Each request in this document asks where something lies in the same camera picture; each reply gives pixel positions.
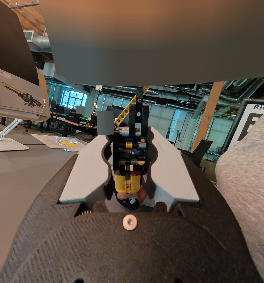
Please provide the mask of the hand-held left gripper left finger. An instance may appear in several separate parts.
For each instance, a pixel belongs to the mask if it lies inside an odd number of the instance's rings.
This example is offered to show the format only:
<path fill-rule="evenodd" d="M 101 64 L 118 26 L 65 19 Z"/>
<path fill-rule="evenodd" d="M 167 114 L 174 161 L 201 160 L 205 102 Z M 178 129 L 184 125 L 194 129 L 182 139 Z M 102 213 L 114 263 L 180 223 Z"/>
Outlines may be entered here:
<path fill-rule="evenodd" d="M 105 135 L 98 135 L 82 149 L 75 161 L 59 198 L 61 203 L 95 203 L 105 201 L 105 185 L 108 185 L 112 170 L 104 156 L 109 144 Z"/>

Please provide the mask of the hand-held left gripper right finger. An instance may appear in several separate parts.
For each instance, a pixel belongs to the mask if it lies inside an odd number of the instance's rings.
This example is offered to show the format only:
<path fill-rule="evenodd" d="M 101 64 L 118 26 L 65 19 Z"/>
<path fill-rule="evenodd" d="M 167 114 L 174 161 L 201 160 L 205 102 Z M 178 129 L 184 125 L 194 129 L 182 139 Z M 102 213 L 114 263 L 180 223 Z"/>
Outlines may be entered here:
<path fill-rule="evenodd" d="M 182 154 L 155 128 L 148 127 L 148 173 L 146 204 L 163 202 L 171 211 L 177 202 L 198 203 L 199 196 Z"/>

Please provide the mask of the black yellow lego model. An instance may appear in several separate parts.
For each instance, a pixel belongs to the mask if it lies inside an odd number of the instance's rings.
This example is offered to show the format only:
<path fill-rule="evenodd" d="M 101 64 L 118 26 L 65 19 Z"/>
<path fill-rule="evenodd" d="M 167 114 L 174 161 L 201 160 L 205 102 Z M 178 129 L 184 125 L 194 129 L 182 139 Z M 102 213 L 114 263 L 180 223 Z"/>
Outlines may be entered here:
<path fill-rule="evenodd" d="M 148 171 L 149 106 L 143 104 L 143 96 L 149 88 L 137 87 L 136 95 L 114 122 L 113 171 L 118 193 L 137 193 Z"/>

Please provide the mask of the person's right hand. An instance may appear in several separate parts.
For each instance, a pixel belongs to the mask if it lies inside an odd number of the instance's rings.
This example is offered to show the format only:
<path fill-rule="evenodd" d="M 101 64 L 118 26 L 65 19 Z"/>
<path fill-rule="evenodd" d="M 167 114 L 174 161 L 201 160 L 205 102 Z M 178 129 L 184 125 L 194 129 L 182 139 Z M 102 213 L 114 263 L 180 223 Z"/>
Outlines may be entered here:
<path fill-rule="evenodd" d="M 139 189 L 139 191 L 137 193 L 134 193 L 134 194 L 125 194 L 125 193 L 117 193 L 116 194 L 116 197 L 119 199 L 119 200 L 126 200 L 126 199 L 132 199 L 132 198 L 136 198 L 138 200 L 138 202 L 140 204 L 143 203 L 143 201 L 145 200 L 145 198 L 147 197 L 147 192 L 146 192 L 146 182 L 145 182 L 145 179 L 144 177 L 142 177 L 142 185 Z"/>

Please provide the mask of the cardboard boxes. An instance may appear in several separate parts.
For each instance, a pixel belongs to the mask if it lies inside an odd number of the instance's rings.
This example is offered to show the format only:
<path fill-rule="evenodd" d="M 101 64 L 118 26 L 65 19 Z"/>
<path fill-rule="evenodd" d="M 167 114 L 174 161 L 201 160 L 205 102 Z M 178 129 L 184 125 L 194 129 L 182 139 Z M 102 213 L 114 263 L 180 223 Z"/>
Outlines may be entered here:
<path fill-rule="evenodd" d="M 217 182 L 216 181 L 216 175 L 215 175 L 215 168 L 216 168 L 216 163 L 206 160 L 206 159 L 202 159 L 201 160 L 201 164 L 200 164 L 201 168 L 202 168 L 202 172 L 206 175 L 206 177 L 212 181 L 212 182 Z"/>

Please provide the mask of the black office chair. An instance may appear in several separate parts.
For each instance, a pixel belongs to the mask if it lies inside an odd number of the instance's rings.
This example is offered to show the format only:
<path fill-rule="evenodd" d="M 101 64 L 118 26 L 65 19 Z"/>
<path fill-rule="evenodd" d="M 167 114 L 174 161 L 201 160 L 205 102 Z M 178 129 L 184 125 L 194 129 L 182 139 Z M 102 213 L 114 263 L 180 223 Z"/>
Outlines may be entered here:
<path fill-rule="evenodd" d="M 211 147 L 212 143 L 213 141 L 210 140 L 201 140 L 201 142 L 192 153 L 183 149 L 178 150 L 180 150 L 182 154 L 187 155 L 189 159 L 196 165 L 196 167 L 201 170 L 201 160 Z"/>

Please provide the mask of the brown office desk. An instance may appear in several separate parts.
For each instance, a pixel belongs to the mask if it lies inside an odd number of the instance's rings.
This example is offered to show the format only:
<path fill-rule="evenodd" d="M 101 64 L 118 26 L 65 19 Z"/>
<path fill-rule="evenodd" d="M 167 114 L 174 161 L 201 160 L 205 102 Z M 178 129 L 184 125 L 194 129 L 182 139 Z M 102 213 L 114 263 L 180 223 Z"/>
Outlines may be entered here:
<path fill-rule="evenodd" d="M 66 120 L 66 118 L 64 118 L 62 116 L 62 114 L 59 114 L 59 113 L 50 112 L 50 114 L 51 114 L 51 118 L 57 119 L 58 121 L 60 121 L 62 124 L 65 125 L 63 132 L 62 132 L 63 137 L 67 137 L 69 127 L 71 127 L 71 126 L 75 126 L 75 128 L 79 131 L 88 132 L 93 137 L 97 136 L 97 127 L 96 126 L 92 126 L 88 123 L 77 123 L 77 122 L 74 122 L 74 121 Z"/>

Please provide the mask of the white paper sheet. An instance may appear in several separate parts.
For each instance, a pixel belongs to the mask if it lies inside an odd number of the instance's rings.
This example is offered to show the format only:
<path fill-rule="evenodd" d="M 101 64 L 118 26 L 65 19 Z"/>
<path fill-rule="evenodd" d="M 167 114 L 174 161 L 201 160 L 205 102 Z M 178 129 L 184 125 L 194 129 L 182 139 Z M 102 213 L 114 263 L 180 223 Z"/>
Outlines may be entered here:
<path fill-rule="evenodd" d="M 51 135 L 37 135 L 37 134 L 31 134 L 31 136 L 37 138 L 39 141 L 50 147 L 51 149 L 61 149 L 64 151 L 69 151 L 69 152 L 79 152 L 85 146 L 87 145 L 86 142 L 82 142 L 79 139 L 76 138 L 70 138 L 70 137 L 61 137 L 61 136 L 51 136 Z M 60 145 L 60 142 L 63 141 L 68 141 L 68 142 L 75 142 L 77 143 L 77 146 L 75 147 L 69 147 L 69 146 L 64 146 Z"/>

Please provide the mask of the black monitor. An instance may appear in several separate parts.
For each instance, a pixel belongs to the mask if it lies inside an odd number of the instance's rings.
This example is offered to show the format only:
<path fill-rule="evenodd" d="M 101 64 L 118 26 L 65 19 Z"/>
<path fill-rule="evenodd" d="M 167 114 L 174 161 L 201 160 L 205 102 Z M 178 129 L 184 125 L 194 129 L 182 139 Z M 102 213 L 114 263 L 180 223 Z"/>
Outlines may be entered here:
<path fill-rule="evenodd" d="M 122 111 L 125 108 L 123 107 L 119 107 L 119 106 L 107 106 L 106 110 L 107 111 L 112 111 L 114 113 L 114 118 L 118 118 L 118 116 L 122 113 Z M 126 118 L 122 121 L 122 123 L 120 124 L 120 127 L 125 127 L 128 126 L 129 123 L 129 114 L 126 116 Z"/>

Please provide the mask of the white panel light on stand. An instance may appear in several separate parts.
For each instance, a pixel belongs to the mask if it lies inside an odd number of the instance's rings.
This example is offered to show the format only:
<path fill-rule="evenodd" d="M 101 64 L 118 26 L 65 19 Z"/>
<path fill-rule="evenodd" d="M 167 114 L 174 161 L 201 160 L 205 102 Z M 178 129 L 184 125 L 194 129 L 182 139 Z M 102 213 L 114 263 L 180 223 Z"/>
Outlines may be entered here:
<path fill-rule="evenodd" d="M 97 96 L 96 96 L 95 102 L 93 103 L 94 112 L 98 108 L 98 98 L 99 98 L 100 94 L 102 94 L 102 88 L 103 88 L 102 85 L 96 85 L 96 87 L 95 87 L 95 93 L 96 93 Z"/>

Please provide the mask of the framed marker sign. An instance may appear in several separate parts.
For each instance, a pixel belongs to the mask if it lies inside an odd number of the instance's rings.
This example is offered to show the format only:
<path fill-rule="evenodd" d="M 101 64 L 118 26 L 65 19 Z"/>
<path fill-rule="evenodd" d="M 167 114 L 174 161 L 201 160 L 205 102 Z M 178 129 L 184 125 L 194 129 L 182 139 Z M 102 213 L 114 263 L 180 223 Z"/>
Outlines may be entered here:
<path fill-rule="evenodd" d="M 242 140 L 263 114 L 264 99 L 244 99 L 227 134 L 221 152 L 226 152 Z"/>

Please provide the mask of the tablet on white stand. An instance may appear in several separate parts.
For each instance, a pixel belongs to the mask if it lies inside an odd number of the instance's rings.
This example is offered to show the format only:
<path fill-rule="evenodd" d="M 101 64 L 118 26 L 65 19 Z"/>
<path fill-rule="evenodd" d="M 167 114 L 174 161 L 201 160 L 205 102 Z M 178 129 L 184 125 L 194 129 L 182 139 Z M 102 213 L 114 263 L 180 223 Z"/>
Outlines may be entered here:
<path fill-rule="evenodd" d="M 39 86 L 0 69 L 0 116 L 30 121 L 50 118 L 45 78 L 37 72 Z"/>

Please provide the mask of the dark board with tan edge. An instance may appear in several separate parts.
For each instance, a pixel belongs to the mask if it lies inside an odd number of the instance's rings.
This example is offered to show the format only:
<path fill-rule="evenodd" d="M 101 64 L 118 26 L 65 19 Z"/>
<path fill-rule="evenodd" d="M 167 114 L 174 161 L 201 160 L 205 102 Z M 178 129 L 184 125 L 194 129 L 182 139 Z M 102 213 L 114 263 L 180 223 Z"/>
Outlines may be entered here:
<path fill-rule="evenodd" d="M 39 86 L 37 67 L 17 15 L 0 1 L 0 69 Z"/>

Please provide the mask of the wooden post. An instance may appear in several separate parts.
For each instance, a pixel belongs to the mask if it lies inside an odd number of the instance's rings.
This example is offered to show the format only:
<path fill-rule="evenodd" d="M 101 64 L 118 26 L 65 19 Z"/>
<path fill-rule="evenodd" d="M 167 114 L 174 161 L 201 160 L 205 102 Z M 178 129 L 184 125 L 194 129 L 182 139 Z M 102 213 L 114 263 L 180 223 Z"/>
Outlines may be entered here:
<path fill-rule="evenodd" d="M 206 137 L 223 85 L 224 81 L 213 83 L 207 104 L 205 106 L 205 110 L 203 112 L 196 136 L 191 147 L 191 152 L 193 152 L 197 148 L 201 140 L 204 140 Z"/>

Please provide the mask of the silver air duct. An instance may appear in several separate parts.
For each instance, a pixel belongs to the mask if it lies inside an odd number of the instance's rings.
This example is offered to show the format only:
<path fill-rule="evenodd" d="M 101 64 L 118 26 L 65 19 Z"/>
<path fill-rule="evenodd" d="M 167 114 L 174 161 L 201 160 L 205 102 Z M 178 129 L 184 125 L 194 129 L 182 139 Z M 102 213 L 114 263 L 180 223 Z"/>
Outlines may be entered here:
<path fill-rule="evenodd" d="M 28 45 L 33 52 L 52 53 L 48 36 L 40 36 L 35 32 L 33 42 L 28 42 Z"/>

